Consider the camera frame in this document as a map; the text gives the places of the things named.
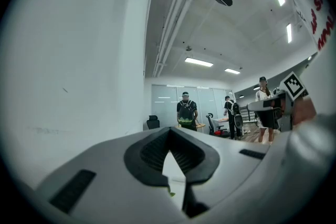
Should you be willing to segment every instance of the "pipe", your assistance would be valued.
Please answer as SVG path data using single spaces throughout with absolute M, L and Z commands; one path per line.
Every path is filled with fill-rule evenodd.
M 159 46 L 159 53 L 158 55 L 156 55 L 156 63 L 154 66 L 154 71 L 153 71 L 154 77 L 157 74 L 158 67 L 159 67 L 158 63 L 160 63 L 162 60 L 162 56 L 163 56 L 163 52 L 166 47 L 167 40 L 172 31 L 172 28 L 174 27 L 174 22 L 175 22 L 174 18 L 177 17 L 178 11 L 182 5 L 182 1 L 183 0 L 172 0 L 172 4 L 170 6 L 170 10 L 168 12 L 168 16 L 165 22 L 165 27 L 163 28 L 163 31 L 162 31 L 162 36 L 161 36 L 161 41 L 160 41 L 160 46 Z
M 166 61 L 167 61 L 168 54 L 169 54 L 169 52 L 170 52 L 170 50 L 171 50 L 171 48 L 173 46 L 174 40 L 175 40 L 175 38 L 177 36 L 177 32 L 180 29 L 182 21 L 183 21 L 185 15 L 186 15 L 186 13 L 188 12 L 189 7 L 190 7 L 192 1 L 193 0 L 186 0 L 185 4 L 184 4 L 184 6 L 183 6 L 183 8 L 181 10 L 179 18 L 177 19 L 176 25 L 175 25 L 174 30 L 172 32 L 172 35 L 170 37 L 169 44 L 167 46 L 167 50 L 166 50 L 166 52 L 165 52 L 165 54 L 163 56 L 163 60 L 162 60 L 163 64 L 165 64 Z M 163 69 L 163 66 L 161 66 L 161 69 L 160 69 L 159 73 L 157 74 L 157 77 L 160 76 L 162 69 Z

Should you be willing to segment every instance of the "floor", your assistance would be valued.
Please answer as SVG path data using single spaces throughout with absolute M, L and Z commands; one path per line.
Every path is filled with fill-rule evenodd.
M 259 136 L 259 127 L 253 122 L 251 123 L 244 123 L 244 131 L 250 131 L 250 133 L 244 134 L 243 138 L 241 138 L 242 141 L 245 142 L 252 142 L 252 143 L 258 143 L 258 136 Z M 279 135 L 278 130 L 274 130 L 274 139 L 276 139 L 277 135 Z M 263 144 L 268 144 L 268 129 L 266 129 L 264 134 L 264 139 L 262 141 Z

